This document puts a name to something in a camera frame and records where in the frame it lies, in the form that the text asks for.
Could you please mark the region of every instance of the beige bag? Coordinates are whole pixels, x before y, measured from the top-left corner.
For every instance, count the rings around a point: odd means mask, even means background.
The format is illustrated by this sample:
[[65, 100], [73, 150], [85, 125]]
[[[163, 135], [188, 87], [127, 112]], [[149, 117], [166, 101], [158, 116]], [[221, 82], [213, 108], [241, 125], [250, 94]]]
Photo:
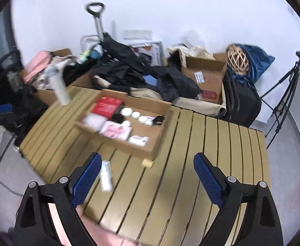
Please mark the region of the beige bag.
[[194, 112], [201, 113], [208, 116], [216, 116], [220, 113], [220, 110], [223, 108], [226, 112], [226, 97], [224, 91], [224, 85], [222, 84], [222, 104], [218, 105], [215, 103], [210, 103], [206, 101], [188, 99], [183, 97], [178, 97], [172, 103], [172, 105], [190, 109]]
[[[111, 85], [110, 82], [100, 78], [99, 76], [95, 75], [94, 78], [96, 79], [97, 84], [102, 88], [109, 88], [109, 86]], [[160, 94], [150, 89], [137, 89], [137, 88], [130, 88], [130, 89], [131, 89], [131, 96], [148, 97], [148, 98], [162, 101], [162, 97], [160, 96]], [[172, 105], [184, 109], [190, 109], [193, 110], [194, 112], [201, 113], [208, 116], [217, 116], [220, 113], [222, 108], [225, 109], [226, 112], [226, 97], [225, 97], [225, 91], [223, 85], [222, 85], [222, 101], [223, 101], [222, 104], [218, 105], [210, 102], [179, 97], [172, 102]]]

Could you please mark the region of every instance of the pink bag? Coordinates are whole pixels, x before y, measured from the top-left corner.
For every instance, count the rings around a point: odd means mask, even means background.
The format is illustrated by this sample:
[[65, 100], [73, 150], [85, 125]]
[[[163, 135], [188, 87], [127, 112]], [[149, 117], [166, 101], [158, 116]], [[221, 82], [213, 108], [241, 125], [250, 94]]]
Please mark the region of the pink bag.
[[51, 52], [38, 52], [25, 67], [27, 75], [24, 77], [24, 82], [27, 84], [35, 75], [44, 70], [46, 66], [50, 63], [51, 59]]

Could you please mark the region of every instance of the table slat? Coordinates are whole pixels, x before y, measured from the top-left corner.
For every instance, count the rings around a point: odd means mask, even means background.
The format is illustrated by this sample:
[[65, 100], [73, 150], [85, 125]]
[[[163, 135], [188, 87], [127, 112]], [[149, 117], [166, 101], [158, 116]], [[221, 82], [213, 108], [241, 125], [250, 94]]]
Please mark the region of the table slat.
[[[218, 167], [229, 176], [231, 173], [231, 150], [230, 150], [230, 132], [228, 122], [218, 120]], [[217, 205], [213, 204], [208, 220], [206, 232], [212, 225], [216, 215], [219, 212]]]
[[[242, 148], [241, 148], [241, 137], [239, 126], [233, 123], [229, 123], [230, 135], [231, 135], [231, 175], [236, 177], [239, 182], [243, 182], [243, 160], [242, 160]], [[236, 220], [234, 222], [231, 233], [226, 241], [225, 246], [230, 246], [233, 241], [233, 237], [238, 225], [238, 217], [240, 212], [238, 212]]]
[[199, 178], [193, 167], [194, 155], [203, 152], [205, 116], [193, 114], [190, 144], [176, 204], [164, 233], [161, 246], [179, 245], [195, 204]]
[[[67, 88], [67, 92], [69, 96], [73, 99], [80, 92], [80, 88], [70, 86]], [[34, 146], [36, 141], [38, 141], [39, 136], [43, 134], [43, 131], [47, 127], [47, 125], [52, 121], [54, 117], [56, 117], [56, 115], [60, 113], [62, 109], [63, 107], [59, 103], [59, 101], [55, 101], [54, 104], [52, 104], [44, 112], [44, 114], [31, 128], [31, 130], [28, 132], [21, 145], [19, 146], [20, 150], [23, 152], [23, 154], [25, 154], [25, 156], [31, 156], [29, 155], [30, 149]]]
[[140, 237], [141, 243], [157, 245], [162, 235], [181, 180], [190, 138], [192, 117], [192, 111], [181, 110], [178, 122], [183, 125], [183, 133], [177, 134], [178, 137], [172, 145], [172, 151], [169, 155], [158, 195]]
[[100, 225], [113, 232], [116, 232], [123, 220], [125, 212], [131, 203], [134, 192], [141, 179], [145, 168], [141, 165], [142, 160], [137, 157], [131, 157], [126, 170], [115, 190], [108, 208], [106, 209]]
[[[240, 135], [241, 135], [241, 144], [242, 144], [242, 155], [243, 155], [243, 183], [253, 184], [254, 183], [254, 167], [252, 162], [252, 151], [250, 144], [250, 137], [248, 129], [239, 126]], [[233, 236], [233, 243], [235, 242], [237, 235], [240, 231], [242, 220], [244, 217], [244, 213], [246, 211], [246, 204], [241, 204], [238, 216], [238, 223], [236, 226], [236, 230]]]
[[[218, 128], [217, 119], [206, 117], [206, 131], [204, 141], [204, 154], [209, 161], [217, 165], [217, 150], [218, 150]], [[199, 183], [198, 194], [195, 200], [194, 211], [190, 219], [185, 237], [183, 238], [183, 246], [198, 245], [205, 231], [210, 216], [212, 203], [203, 188], [202, 183]]]
[[67, 175], [70, 175], [75, 170], [76, 167], [82, 166], [92, 153], [97, 153], [100, 150], [102, 144], [103, 144], [102, 142], [94, 138], [91, 138], [88, 144], [86, 145], [86, 147], [82, 149], [82, 152], [76, 158], [75, 163], [69, 168], [69, 172], [67, 173]]
[[49, 140], [46, 140], [46, 142], [42, 144], [41, 148], [45, 148], [45, 150], [42, 151], [43, 154], [41, 154], [42, 152], [40, 151], [37, 155], [39, 162], [37, 162], [36, 165], [36, 170], [40, 175], [46, 173], [47, 175], [50, 174], [52, 176], [54, 174], [54, 170], [57, 169], [57, 166], [64, 157], [62, 156], [62, 152], [58, 152], [60, 144], [64, 142], [67, 134], [74, 127], [74, 120], [86, 109], [87, 104], [89, 104], [96, 96], [96, 93], [86, 92], [85, 97], [80, 99], [81, 103], [76, 104], [74, 108], [71, 109], [72, 113], [63, 118], [62, 121], [59, 122], [60, 124], [55, 126], [55, 130], [48, 136]]
[[265, 137], [264, 134], [258, 130], [257, 130], [257, 136], [258, 136], [259, 147], [260, 147], [261, 161], [263, 165], [263, 180], [267, 183], [268, 187], [270, 188], [271, 174], [269, 171], [268, 153], [266, 150]]
[[[116, 149], [108, 144], [102, 144], [100, 149], [97, 151], [102, 158], [102, 161], [110, 161], [115, 153]], [[96, 177], [84, 203], [81, 205], [83, 210], [87, 207], [88, 203], [90, 202], [91, 197], [94, 194], [95, 189], [100, 185], [100, 176]]]
[[42, 132], [33, 148], [28, 153], [31, 158], [30, 164], [33, 167], [37, 167], [38, 165], [40, 165], [42, 169], [39, 169], [42, 172], [44, 171], [44, 168], [48, 163], [49, 157], [51, 157], [49, 148], [51, 148], [51, 146], [53, 145], [54, 140], [56, 140], [57, 143], [61, 142], [57, 139], [58, 135], [62, 131], [67, 132], [67, 123], [71, 121], [71, 117], [76, 113], [76, 111], [78, 111], [82, 103], [85, 102], [87, 98], [91, 95], [92, 92], [80, 92], [76, 96], [76, 99], [71, 102], [71, 105], [66, 105], [66, 107], [69, 106], [69, 110], [66, 108], [62, 108], [60, 113], [58, 113], [58, 115], [54, 117], [53, 120], [48, 124], [48, 126]]
[[68, 175], [69, 169], [75, 163], [76, 159], [81, 154], [82, 150], [84, 149], [84, 147], [87, 145], [89, 141], [90, 138], [83, 133], [81, 133], [78, 136], [78, 138], [74, 141], [74, 144], [72, 145], [71, 149], [66, 154], [64, 159], [61, 161], [56, 172], [50, 179], [51, 183], [55, 183], [59, 178]]
[[166, 131], [162, 137], [161, 147], [156, 159], [154, 160], [153, 167], [145, 170], [134, 200], [131, 203], [131, 207], [129, 208], [119, 230], [120, 235], [124, 235], [133, 240], [137, 239], [147, 217], [147, 213], [150, 209], [160, 177], [163, 173], [172, 142], [179, 138], [184, 132], [185, 125], [181, 122], [177, 123], [180, 109], [172, 107], [171, 114], [169, 123], [167, 123], [166, 126]]
[[36, 167], [36, 171], [43, 177], [43, 179], [50, 183], [52, 177], [54, 176], [57, 168], [59, 167], [61, 161], [65, 158], [65, 156], [70, 155], [71, 152], [74, 152], [74, 144], [78, 141], [78, 138], [81, 136], [81, 131], [76, 127], [72, 127], [67, 134], [67, 136], [63, 139], [61, 144], [58, 146], [52, 158], [49, 160], [49, 163], [42, 173], [38, 167]]
[[[118, 149], [111, 158], [110, 166], [112, 171], [112, 185], [114, 189], [117, 187], [117, 184], [129, 159], [129, 154]], [[103, 192], [100, 184], [98, 184], [90, 198], [87, 207], [85, 208], [85, 214], [94, 221], [98, 222], [101, 219], [108, 202], [114, 194], [114, 189], [111, 192]]]
[[254, 162], [254, 185], [263, 180], [263, 166], [261, 164], [261, 155], [256, 130], [248, 129], [251, 142], [252, 158]]

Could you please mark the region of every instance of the camera tripod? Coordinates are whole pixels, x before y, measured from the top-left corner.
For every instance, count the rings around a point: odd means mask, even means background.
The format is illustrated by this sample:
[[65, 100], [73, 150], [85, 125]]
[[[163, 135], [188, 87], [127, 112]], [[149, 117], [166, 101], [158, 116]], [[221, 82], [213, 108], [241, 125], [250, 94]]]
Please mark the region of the camera tripod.
[[[269, 129], [268, 133], [265, 135], [265, 137], [267, 137], [267, 135], [270, 133], [270, 131], [273, 129], [274, 125], [277, 123], [277, 127], [275, 130], [275, 134], [272, 137], [271, 141], [269, 142], [268, 147], [271, 145], [271, 143], [273, 142], [273, 140], [275, 139], [275, 137], [277, 136], [278, 132], [280, 131], [282, 124], [286, 118], [287, 113], [290, 110], [290, 106], [294, 97], [294, 93], [295, 90], [297, 88], [297, 84], [298, 84], [298, 79], [300, 76], [300, 52], [296, 52], [297, 57], [299, 57], [299, 60], [297, 62], [295, 62], [294, 67], [288, 72], [286, 73], [283, 78], [281, 78], [279, 80], [278, 83], [276, 83], [271, 89], [269, 89], [265, 94], [263, 94], [260, 98], [261, 100], [270, 108], [272, 109], [272, 115], [275, 115], [275, 122], [272, 125], [272, 127]], [[272, 108], [268, 103], [266, 103], [263, 98], [269, 94], [273, 89], [275, 89], [278, 85], [280, 85], [283, 81], [285, 81], [287, 78], [289, 78], [289, 85], [285, 91], [285, 93], [283, 94], [283, 97], [281, 98], [280, 102], [277, 104], [277, 106], [275, 108]]]

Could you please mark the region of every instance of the white bottle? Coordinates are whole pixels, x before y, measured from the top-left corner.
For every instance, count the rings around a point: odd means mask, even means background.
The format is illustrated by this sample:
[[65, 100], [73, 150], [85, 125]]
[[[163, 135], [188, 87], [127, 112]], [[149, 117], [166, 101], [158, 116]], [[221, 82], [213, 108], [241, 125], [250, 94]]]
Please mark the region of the white bottle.
[[66, 92], [66, 85], [61, 77], [57, 66], [50, 65], [46, 68], [46, 76], [49, 78], [51, 88], [54, 90], [56, 97], [62, 106], [66, 106], [70, 102], [68, 93]]

